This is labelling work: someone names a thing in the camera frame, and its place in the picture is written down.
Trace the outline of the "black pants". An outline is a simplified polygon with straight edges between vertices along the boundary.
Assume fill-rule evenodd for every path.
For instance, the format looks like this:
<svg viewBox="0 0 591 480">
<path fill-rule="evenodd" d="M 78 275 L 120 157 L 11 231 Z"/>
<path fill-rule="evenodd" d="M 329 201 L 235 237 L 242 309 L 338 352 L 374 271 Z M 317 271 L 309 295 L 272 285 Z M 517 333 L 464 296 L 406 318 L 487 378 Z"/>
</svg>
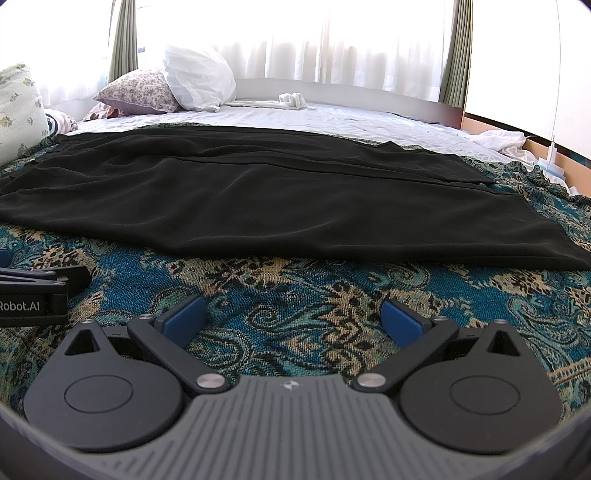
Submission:
<svg viewBox="0 0 591 480">
<path fill-rule="evenodd" d="M 562 226 L 458 156 L 290 130 L 66 137 L 2 176 L 1 218 L 171 256 L 590 266 Z"/>
</svg>

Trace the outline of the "teal paisley bedspread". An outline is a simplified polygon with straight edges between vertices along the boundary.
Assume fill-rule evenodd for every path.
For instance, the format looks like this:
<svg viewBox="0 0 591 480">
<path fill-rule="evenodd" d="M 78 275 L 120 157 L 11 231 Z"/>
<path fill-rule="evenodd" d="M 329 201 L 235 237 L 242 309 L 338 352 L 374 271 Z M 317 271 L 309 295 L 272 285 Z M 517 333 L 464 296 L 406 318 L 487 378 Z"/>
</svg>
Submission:
<svg viewBox="0 0 591 480">
<path fill-rule="evenodd" d="M 564 417 L 590 400 L 590 275 L 448 264 L 348 263 L 270 257 L 174 258 L 81 235 L 3 224 L 15 269 L 83 265 L 89 288 L 72 321 L 118 326 L 204 294 L 191 355 L 231 380 L 242 375 L 352 378 L 396 352 L 380 328 L 387 298 L 467 327 L 509 321 L 559 392 Z"/>
</svg>

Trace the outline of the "white green floral pillow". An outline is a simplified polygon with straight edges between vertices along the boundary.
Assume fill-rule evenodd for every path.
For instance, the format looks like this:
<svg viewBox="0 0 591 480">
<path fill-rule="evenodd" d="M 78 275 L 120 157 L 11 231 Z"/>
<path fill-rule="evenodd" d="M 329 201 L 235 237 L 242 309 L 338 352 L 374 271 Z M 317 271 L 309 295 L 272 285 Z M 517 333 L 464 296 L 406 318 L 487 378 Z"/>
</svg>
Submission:
<svg viewBox="0 0 591 480">
<path fill-rule="evenodd" d="M 49 136 L 43 99 L 29 69 L 16 64 L 1 71 L 0 162 L 6 165 Z"/>
</svg>

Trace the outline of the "striped cloth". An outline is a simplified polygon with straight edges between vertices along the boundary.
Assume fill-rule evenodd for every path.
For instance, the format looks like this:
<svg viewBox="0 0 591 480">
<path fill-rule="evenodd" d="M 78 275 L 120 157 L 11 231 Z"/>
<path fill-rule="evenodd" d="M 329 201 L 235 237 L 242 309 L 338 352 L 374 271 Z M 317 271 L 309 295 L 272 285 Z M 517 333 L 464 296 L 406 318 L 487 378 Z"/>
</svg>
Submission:
<svg viewBox="0 0 591 480">
<path fill-rule="evenodd" d="M 46 109 L 45 116 L 49 137 L 55 137 L 58 134 L 67 134 L 78 129 L 76 120 L 71 115 L 60 110 Z"/>
</svg>

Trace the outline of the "blue face mask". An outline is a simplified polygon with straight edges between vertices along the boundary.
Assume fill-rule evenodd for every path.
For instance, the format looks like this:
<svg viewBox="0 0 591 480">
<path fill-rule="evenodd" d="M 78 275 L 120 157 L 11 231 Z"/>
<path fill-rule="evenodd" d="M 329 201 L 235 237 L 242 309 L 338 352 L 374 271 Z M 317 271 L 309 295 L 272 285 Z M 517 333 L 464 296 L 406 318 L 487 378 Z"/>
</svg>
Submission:
<svg viewBox="0 0 591 480">
<path fill-rule="evenodd" d="M 566 184 L 565 170 L 562 167 L 543 158 L 538 158 L 536 164 L 551 182 Z"/>
</svg>

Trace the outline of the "purple floral pillow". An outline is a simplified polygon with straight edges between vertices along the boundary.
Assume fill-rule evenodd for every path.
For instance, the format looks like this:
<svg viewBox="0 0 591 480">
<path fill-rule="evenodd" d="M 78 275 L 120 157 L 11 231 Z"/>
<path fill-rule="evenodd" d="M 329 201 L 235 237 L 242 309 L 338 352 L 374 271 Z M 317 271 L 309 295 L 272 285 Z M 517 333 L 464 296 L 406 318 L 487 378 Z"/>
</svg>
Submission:
<svg viewBox="0 0 591 480">
<path fill-rule="evenodd" d="M 130 115 L 173 113 L 181 109 L 158 70 L 131 71 L 110 82 L 93 99 Z"/>
</svg>

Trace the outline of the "white crumpled cloth at edge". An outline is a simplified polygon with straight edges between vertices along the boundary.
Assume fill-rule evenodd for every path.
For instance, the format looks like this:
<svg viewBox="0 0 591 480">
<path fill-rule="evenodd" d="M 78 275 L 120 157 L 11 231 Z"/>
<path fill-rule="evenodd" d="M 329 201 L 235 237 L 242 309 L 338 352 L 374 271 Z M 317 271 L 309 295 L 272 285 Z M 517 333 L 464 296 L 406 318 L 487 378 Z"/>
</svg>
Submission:
<svg viewBox="0 0 591 480">
<path fill-rule="evenodd" d="M 512 160 L 532 165 L 537 157 L 525 149 L 526 136 L 520 131 L 487 130 L 480 134 L 470 134 L 469 138 L 490 150 L 496 151 Z"/>
</svg>

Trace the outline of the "left green drape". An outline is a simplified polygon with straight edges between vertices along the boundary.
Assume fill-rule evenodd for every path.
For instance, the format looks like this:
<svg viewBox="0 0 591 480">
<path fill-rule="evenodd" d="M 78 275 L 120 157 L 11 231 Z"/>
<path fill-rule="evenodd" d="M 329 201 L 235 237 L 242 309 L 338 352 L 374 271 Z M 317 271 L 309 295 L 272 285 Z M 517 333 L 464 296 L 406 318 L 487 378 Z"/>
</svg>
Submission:
<svg viewBox="0 0 591 480">
<path fill-rule="evenodd" d="M 108 82 L 112 82 L 138 68 L 135 0 L 114 2 L 109 45 Z"/>
</svg>

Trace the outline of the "green drape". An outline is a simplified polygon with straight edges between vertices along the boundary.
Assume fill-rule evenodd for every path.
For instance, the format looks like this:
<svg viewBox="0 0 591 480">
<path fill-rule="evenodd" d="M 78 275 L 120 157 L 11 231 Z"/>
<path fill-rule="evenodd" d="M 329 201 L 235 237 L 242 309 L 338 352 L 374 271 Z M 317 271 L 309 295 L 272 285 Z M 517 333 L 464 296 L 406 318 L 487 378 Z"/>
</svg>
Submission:
<svg viewBox="0 0 591 480">
<path fill-rule="evenodd" d="M 108 82 L 112 82 L 138 68 L 135 0 L 114 2 L 109 45 Z"/>
<path fill-rule="evenodd" d="M 458 0 L 439 102 L 465 109 L 473 45 L 473 1 Z"/>
</svg>

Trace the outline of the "white bed sheet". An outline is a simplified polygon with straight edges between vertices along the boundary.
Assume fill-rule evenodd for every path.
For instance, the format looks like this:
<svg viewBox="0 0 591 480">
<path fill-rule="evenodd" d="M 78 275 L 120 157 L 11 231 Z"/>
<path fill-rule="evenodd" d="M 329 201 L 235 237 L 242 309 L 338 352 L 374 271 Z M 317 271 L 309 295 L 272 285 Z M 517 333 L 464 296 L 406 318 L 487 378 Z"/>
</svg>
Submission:
<svg viewBox="0 0 591 480">
<path fill-rule="evenodd" d="M 478 145 L 463 130 L 390 113 L 328 105 L 312 105 L 304 110 L 223 106 L 216 112 L 181 111 L 160 115 L 133 115 L 80 122 L 76 132 L 120 132 L 165 123 L 308 131 L 380 143 L 392 141 L 401 146 L 420 146 L 439 153 L 465 155 L 482 161 L 512 161 L 501 153 Z"/>
</svg>

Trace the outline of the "right green drape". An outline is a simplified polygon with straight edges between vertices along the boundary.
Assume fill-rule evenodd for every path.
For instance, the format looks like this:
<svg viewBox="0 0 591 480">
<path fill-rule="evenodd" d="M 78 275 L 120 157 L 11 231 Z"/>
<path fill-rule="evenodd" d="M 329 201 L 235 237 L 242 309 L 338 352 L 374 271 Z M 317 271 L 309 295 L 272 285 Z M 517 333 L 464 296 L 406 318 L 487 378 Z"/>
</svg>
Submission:
<svg viewBox="0 0 591 480">
<path fill-rule="evenodd" d="M 473 1 L 458 0 L 439 102 L 465 109 L 473 45 Z"/>
</svg>

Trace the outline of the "small white crumpled cloth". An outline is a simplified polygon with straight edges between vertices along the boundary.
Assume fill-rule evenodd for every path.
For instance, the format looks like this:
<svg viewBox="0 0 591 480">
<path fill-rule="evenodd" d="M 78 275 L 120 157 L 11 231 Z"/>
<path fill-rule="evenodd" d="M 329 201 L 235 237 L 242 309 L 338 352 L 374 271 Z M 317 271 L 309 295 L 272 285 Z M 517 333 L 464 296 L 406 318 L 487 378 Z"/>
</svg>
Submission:
<svg viewBox="0 0 591 480">
<path fill-rule="evenodd" d="M 304 110 L 308 108 L 308 102 L 300 92 L 281 93 L 279 97 L 277 97 L 277 101 L 282 109 Z"/>
</svg>

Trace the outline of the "white sheer curtain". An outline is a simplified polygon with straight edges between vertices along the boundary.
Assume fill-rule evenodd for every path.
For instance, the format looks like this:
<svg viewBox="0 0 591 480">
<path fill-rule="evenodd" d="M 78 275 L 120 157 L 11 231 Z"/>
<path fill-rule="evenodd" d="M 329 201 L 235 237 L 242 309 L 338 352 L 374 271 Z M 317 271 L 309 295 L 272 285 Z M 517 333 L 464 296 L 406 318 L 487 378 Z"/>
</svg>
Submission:
<svg viewBox="0 0 591 480">
<path fill-rule="evenodd" d="M 351 85 L 435 101 L 452 1 L 139 1 L 142 66 L 168 48 L 219 52 L 240 79 Z"/>
</svg>

